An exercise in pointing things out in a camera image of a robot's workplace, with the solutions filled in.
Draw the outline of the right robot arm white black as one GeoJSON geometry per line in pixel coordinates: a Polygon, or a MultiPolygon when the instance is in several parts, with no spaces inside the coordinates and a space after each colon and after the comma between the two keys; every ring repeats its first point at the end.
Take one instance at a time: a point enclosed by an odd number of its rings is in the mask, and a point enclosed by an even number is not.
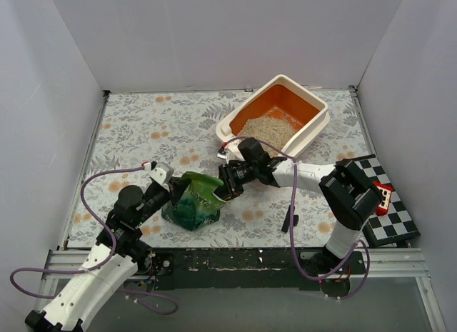
{"type": "Polygon", "coordinates": [[[240,138],[239,142],[242,159],[219,166],[222,184],[214,191],[216,197],[231,201],[252,181],[293,192],[302,189],[317,193],[325,198],[336,224],[318,253],[295,262],[308,275],[341,272],[349,264],[366,221],[383,200],[378,187],[351,159],[327,165],[305,164],[283,152],[270,156],[265,151],[267,145],[255,138],[240,138]]]}

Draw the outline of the green litter bag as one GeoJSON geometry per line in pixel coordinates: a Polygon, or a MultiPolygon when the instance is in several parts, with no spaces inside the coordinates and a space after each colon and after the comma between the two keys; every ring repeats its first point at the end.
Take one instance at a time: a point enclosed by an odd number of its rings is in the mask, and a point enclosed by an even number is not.
{"type": "Polygon", "coordinates": [[[187,171],[181,177],[187,182],[180,199],[168,202],[161,209],[161,216],[188,231],[195,231],[220,218],[220,210],[226,202],[220,199],[215,190],[224,183],[221,179],[203,173],[187,171]]]}

